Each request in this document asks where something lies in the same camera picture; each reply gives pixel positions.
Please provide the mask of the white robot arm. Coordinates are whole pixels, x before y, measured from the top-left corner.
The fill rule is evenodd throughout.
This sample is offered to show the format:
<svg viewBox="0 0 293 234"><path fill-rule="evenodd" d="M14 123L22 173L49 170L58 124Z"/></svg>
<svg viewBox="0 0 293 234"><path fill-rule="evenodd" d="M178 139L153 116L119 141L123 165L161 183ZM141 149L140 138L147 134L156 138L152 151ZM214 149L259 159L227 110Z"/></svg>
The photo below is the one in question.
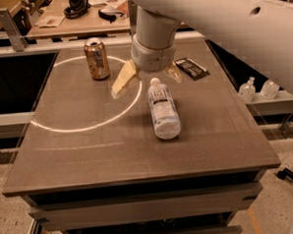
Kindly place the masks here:
<svg viewBox="0 0 293 234"><path fill-rule="evenodd" d="M279 0L133 0L132 59L112 86L117 98L139 70L172 65L182 23L217 43L293 94L293 3Z"/></svg>

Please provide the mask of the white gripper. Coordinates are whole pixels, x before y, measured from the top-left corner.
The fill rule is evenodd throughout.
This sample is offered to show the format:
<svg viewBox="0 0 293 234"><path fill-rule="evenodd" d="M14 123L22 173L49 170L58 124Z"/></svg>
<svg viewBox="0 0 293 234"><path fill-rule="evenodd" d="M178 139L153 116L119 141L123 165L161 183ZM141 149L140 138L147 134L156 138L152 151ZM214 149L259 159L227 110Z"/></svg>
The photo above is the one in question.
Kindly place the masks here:
<svg viewBox="0 0 293 234"><path fill-rule="evenodd" d="M138 37L134 35L130 52L132 60L124 63L116 81L111 87L114 99L118 99L120 95L127 91L129 84L139 78L137 69L148 73L165 70L168 78L175 80L178 84L183 81L180 70L173 62L176 52L175 43L164 49L152 50L144 47L139 42Z"/></svg>

